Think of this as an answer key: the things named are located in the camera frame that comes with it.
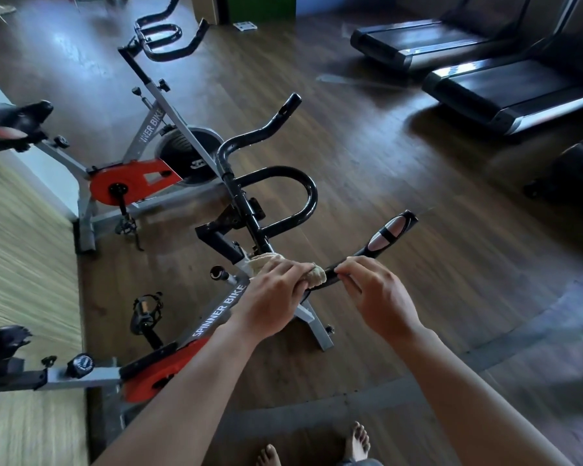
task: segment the bare foot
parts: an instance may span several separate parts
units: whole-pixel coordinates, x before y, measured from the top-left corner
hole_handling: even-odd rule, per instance
[[[268,445],[257,457],[256,466],[281,466],[279,454],[272,445]]]
[[[354,422],[352,433],[346,438],[346,449],[343,452],[343,461],[353,459],[361,461],[369,456],[369,435],[365,427],[358,422]]]

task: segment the wooden floor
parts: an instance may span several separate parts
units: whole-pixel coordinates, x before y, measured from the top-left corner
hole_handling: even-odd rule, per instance
[[[47,129],[67,137],[78,160],[120,158],[144,109],[130,93],[138,80],[116,47],[131,37],[137,15],[165,3],[80,3],[78,12],[67,0],[21,0],[9,25],[0,23],[0,87],[18,102],[52,101],[56,110]],[[531,202],[520,193],[555,156],[583,139],[583,111],[517,138],[491,137],[436,107],[415,82],[394,79],[349,46],[346,36],[355,26],[387,20],[395,16],[328,15],[265,23],[245,33],[215,27],[188,59],[142,62],[153,78],[166,79],[187,120],[224,138],[263,125],[292,92],[299,93],[304,102],[280,132],[232,159],[239,172],[285,164],[317,183],[314,216],[273,239],[276,250],[328,265],[411,209],[420,224],[381,261],[406,284],[422,321],[464,353],[544,313],[583,274],[583,212]],[[179,7],[174,21],[187,36],[196,27],[187,6]],[[341,83],[346,79],[361,82]],[[299,209],[304,199],[283,179],[255,185],[250,193],[266,222]],[[197,240],[194,227],[215,218],[226,203],[221,191],[200,194],[140,220],[146,252],[108,235],[97,256],[81,259],[89,352],[120,362],[147,352],[146,342],[128,332],[132,301],[143,293],[165,295],[158,327],[166,340],[196,323],[200,308],[225,288],[208,276],[223,259]],[[236,238],[247,242],[241,232]],[[320,352],[307,327],[292,322],[259,346],[229,413],[302,406],[405,376],[342,287],[320,291],[312,302],[321,320],[335,327],[335,347]],[[583,465],[583,342],[532,346],[484,376]],[[296,419],[287,429],[293,431],[285,428],[288,420],[272,417],[272,432],[283,433],[271,435],[243,434],[255,426],[238,424],[214,441],[205,464],[251,464],[266,442],[279,448],[283,466],[334,463],[341,433],[356,418],[332,414],[317,424]],[[386,465],[457,464],[422,403],[359,417],[371,434],[372,455]]]

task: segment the human hand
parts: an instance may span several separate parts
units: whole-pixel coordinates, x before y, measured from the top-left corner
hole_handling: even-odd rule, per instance
[[[390,344],[407,340],[423,325],[404,285],[384,265],[368,257],[348,257],[335,273],[365,323]]]
[[[307,289],[308,283],[300,279],[314,266],[314,263],[272,258],[250,279],[229,321],[240,324],[244,333],[254,337],[256,343],[280,332],[292,320]]]

